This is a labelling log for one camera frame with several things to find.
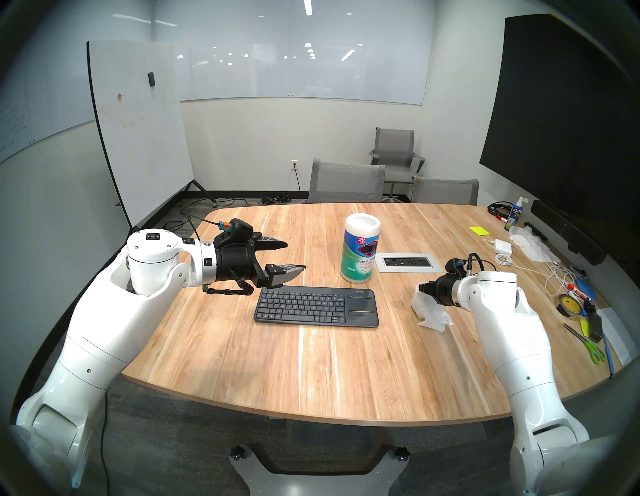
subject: mesh chair back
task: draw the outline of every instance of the mesh chair back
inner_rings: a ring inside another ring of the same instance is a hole
[[[477,205],[479,187],[477,179],[458,181],[415,176],[411,203]]]
[[[376,128],[376,147],[379,164],[399,165],[411,167],[413,159],[413,129],[382,129]]]
[[[382,201],[385,166],[342,164],[314,159],[309,203],[377,203]]]

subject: disinfecting wipes container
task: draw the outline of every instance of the disinfecting wipes container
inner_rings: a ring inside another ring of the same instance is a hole
[[[342,267],[349,282],[361,284],[371,278],[380,236],[380,220],[369,214],[352,214],[344,224]]]

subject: touchpad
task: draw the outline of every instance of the touchpad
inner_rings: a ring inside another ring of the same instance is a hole
[[[347,298],[347,310],[352,312],[375,312],[376,305],[370,298]]]

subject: green scissors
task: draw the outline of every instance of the green scissors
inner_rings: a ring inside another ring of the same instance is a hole
[[[571,331],[571,333],[574,334],[576,338],[578,338],[580,341],[584,343],[584,345],[589,350],[589,354],[591,355],[591,361],[594,364],[599,364],[600,362],[604,362],[606,357],[598,346],[593,344],[591,341],[587,340],[587,338],[585,338],[584,336],[581,336],[580,334],[578,334],[570,325],[563,324],[563,326],[566,327],[568,331]]]

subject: tv screen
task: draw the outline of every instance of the tv screen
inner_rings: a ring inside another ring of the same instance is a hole
[[[597,46],[547,14],[505,19],[480,163],[536,195],[640,286],[640,98]]]

